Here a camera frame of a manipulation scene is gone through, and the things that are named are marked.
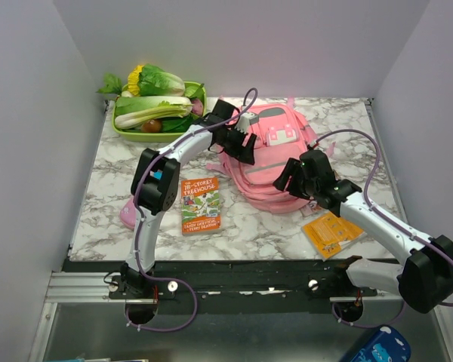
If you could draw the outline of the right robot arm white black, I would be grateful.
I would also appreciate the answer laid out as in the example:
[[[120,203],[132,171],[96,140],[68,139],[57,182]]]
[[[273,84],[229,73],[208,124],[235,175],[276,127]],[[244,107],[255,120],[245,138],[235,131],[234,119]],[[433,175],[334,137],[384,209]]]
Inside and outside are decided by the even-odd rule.
[[[453,294],[453,241],[433,238],[376,206],[355,183],[337,179],[327,155],[309,150],[288,159],[273,185],[317,204],[360,227],[397,260],[396,264],[357,259],[332,277],[334,290],[350,295],[358,287],[396,294],[426,314]]]

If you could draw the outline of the pink student backpack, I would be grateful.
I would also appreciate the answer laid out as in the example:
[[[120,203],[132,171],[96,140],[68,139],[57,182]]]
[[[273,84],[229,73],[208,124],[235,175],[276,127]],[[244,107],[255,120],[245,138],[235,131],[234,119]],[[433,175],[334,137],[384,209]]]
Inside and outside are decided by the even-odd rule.
[[[317,139],[315,131],[303,114],[294,109],[294,99],[285,104],[270,103],[252,106],[259,122],[249,127],[257,135],[254,145],[254,165],[243,164],[230,156],[219,154],[217,164],[207,168],[228,176],[246,201],[258,210],[273,214],[290,213],[301,209],[308,201],[281,192],[273,182],[289,158],[307,150],[307,144]]]

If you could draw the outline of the illustrated picture book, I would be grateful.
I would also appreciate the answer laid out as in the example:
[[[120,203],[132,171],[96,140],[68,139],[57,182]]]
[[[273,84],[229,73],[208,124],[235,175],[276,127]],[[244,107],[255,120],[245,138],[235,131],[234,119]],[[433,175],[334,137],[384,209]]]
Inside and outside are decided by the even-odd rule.
[[[300,212],[302,216],[312,216],[314,214],[323,212],[324,209],[320,207],[314,199],[310,199],[301,209]]]

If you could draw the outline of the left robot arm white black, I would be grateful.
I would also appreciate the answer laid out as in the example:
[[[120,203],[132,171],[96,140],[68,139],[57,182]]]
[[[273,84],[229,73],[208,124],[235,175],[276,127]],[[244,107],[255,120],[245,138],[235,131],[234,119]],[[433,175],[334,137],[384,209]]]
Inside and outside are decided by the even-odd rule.
[[[254,164],[256,136],[247,134],[250,125],[244,105],[234,115],[235,106],[218,100],[213,111],[194,121],[178,139],[159,149],[144,149],[131,184],[136,211],[134,241],[120,268],[127,290],[137,298],[147,296],[153,281],[148,271],[155,265],[156,240],[165,213],[176,200],[182,166],[211,146],[219,145],[227,155],[243,164]]]

